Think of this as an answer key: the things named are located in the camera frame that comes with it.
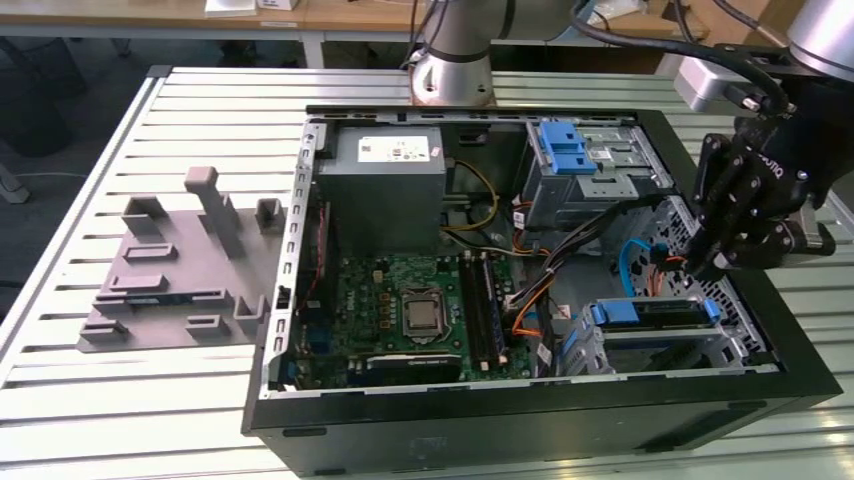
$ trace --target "screw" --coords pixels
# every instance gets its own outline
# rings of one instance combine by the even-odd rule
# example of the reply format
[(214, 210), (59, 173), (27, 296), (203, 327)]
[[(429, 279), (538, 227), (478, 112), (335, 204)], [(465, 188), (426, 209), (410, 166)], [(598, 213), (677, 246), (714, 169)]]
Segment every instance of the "screw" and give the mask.
[(762, 108), (762, 105), (760, 105), (760, 102), (757, 102), (753, 98), (749, 97), (745, 100), (742, 100), (742, 107), (745, 107), (752, 112), (758, 112), (760, 109)]

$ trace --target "brand logo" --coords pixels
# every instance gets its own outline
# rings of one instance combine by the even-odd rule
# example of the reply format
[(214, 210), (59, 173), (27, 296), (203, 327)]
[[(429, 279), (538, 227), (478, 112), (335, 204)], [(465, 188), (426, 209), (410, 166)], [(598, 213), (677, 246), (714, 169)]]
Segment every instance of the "brand logo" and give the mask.
[(762, 163), (765, 163), (765, 165), (769, 167), (769, 170), (772, 170), (772, 173), (774, 174), (778, 180), (784, 178), (784, 174), (786, 173), (786, 170), (784, 170), (784, 167), (781, 167), (774, 160), (772, 160), (768, 157), (762, 157)]

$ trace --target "green circuit board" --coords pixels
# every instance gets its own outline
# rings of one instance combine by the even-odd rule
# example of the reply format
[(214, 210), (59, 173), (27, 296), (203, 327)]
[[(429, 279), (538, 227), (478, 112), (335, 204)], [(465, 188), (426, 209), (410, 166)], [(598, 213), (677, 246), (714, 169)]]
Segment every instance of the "green circuit board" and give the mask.
[[(513, 290), (510, 265), (497, 256), (493, 259), (497, 294)], [(446, 328), (442, 335), (419, 343), (406, 335), (403, 302), (407, 292), (442, 292)], [(451, 354), (462, 357), (459, 381), (518, 379), (530, 376), (530, 360), (525, 342), (507, 345), (507, 363), (482, 370), (469, 355), (469, 333), (461, 291), (459, 266), (455, 256), (386, 256), (342, 260), (335, 318), (325, 327), (306, 335), (327, 336), (329, 348), (311, 359), (310, 388), (346, 388), (347, 359), (389, 354)]]

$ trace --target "desk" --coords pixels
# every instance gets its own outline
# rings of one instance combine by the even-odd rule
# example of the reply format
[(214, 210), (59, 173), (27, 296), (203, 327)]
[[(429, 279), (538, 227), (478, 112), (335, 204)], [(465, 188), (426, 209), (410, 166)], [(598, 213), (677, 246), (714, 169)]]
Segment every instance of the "desk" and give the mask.
[[(167, 209), (197, 209), (197, 198), (182, 193), (185, 173), (211, 165), (238, 208), (262, 197), (287, 200), (306, 105), (403, 105), (407, 92), (406, 76), (394, 71), (182, 68), (146, 80), (0, 327), (4, 480), (294, 479), (263, 444), (239, 433), (253, 346), (87, 355), (75, 350), (78, 333), (126, 232), (118, 215), (131, 194), (158, 194)], [(662, 77), (497, 73), (495, 94), (509, 107), (662, 110), (696, 157), (704, 135), (732, 129), (728, 117), (692, 113), (673, 80)], [(840, 241), (838, 253), (773, 271), (772, 279), (846, 390), (842, 396), (750, 425), (694, 452), (406, 478), (538, 480), (616, 471), (621, 480), (850, 478), (854, 236), (828, 209), (820, 219)]]
[[(303, 42), (309, 67), (323, 68), (325, 41), (407, 42), (410, 11), (407, 0), (302, 0), (293, 11), (259, 9), (251, 17), (206, 18), (205, 0), (3, 0), (0, 35), (297, 40)], [(709, 30), (693, 15), (689, 22), (705, 37)], [(612, 28), (632, 35), (680, 36), (674, 22), (640, 13), (614, 19)], [(549, 44), (601, 45), (588, 38)]]

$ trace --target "blue cable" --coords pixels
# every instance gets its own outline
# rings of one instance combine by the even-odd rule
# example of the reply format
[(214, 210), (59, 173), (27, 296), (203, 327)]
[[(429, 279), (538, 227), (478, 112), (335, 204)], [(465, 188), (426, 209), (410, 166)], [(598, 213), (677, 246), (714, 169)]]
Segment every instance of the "blue cable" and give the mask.
[(624, 283), (624, 290), (626, 290), (628, 297), (636, 296), (636, 289), (632, 287), (632, 278), (629, 277), (629, 250), (632, 249), (633, 245), (637, 245), (645, 250), (653, 249), (650, 244), (646, 243), (644, 240), (638, 240), (637, 238), (630, 238), (629, 241), (626, 242), (626, 245), (624, 245), (622, 250), (620, 251), (620, 261), (618, 261), (620, 279), (621, 279), (621, 282)]

